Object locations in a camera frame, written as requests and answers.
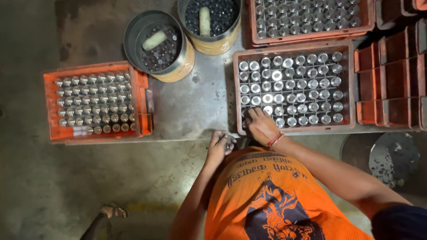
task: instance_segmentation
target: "printed graphic on shirt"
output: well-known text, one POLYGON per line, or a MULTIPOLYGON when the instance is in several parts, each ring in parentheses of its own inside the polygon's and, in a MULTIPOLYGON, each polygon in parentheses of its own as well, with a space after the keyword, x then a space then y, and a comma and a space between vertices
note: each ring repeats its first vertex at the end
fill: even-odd
POLYGON ((228 188, 233 186, 233 183, 242 177, 248 176, 252 173, 264 170, 269 170, 265 165, 267 162, 273 161, 273 169, 276 172, 280 171, 290 171, 293 178, 299 178, 300 176, 303 179, 307 179, 307 176, 300 172, 296 167, 287 165, 292 162, 289 159, 286 159, 283 155, 278 155, 274 152, 263 152, 246 155, 237 160, 239 163, 236 165, 236 168, 239 170, 230 176, 227 182, 228 188))
POLYGON ((283 155, 280 153, 276 153, 276 152, 256 152, 256 153, 252 153, 252 154, 248 154, 248 155, 244 155, 241 157, 236 158, 236 161, 243 161, 243 160, 247 160, 247 159, 251 159, 251 158, 265 158, 265 157, 280 157, 281 159, 283 159, 283 155))
POLYGON ((246 213, 249 239, 325 240, 322 228, 310 220, 295 191, 284 191, 267 175, 267 181, 258 178, 261 191, 246 213))

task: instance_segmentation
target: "concrete floor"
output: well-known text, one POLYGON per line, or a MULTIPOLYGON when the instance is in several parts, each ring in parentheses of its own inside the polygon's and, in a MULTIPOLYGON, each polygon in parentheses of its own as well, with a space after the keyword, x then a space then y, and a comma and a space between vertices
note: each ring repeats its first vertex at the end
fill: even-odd
MULTIPOLYGON (((126 206, 120 239, 162 239, 203 165, 208 141, 51 145, 41 72, 58 67, 53 0, 0 2, 2 239, 79 239, 104 203, 126 206)), ((295 137, 339 157, 344 135, 295 137)), ((369 221, 332 196, 360 228, 369 221)))

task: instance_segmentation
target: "foot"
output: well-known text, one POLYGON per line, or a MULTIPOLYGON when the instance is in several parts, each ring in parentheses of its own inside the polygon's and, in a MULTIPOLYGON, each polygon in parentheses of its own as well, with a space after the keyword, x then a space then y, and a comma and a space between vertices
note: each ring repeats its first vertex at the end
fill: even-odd
POLYGON ((117 206, 105 206, 101 212, 106 214, 108 218, 112 217, 128 217, 128 213, 123 208, 117 206))

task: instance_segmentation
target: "right hand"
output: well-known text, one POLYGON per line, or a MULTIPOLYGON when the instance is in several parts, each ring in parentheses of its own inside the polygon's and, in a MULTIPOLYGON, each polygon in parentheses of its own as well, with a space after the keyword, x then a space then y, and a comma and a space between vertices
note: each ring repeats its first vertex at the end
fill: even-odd
POLYGON ((251 108, 248 111, 249 117, 246 118, 246 125, 251 131, 256 141, 264 146, 273 140, 279 133, 279 128, 267 112, 260 108, 251 108))

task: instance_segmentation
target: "left hand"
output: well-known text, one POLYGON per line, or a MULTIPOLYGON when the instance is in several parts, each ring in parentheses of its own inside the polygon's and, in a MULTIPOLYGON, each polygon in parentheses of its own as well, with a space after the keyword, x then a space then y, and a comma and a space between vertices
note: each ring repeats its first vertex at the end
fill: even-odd
POLYGON ((237 141, 234 137, 227 134, 228 132, 225 130, 216 130, 213 132, 205 165, 217 168, 224 160, 224 157, 233 151, 234 143, 237 141))

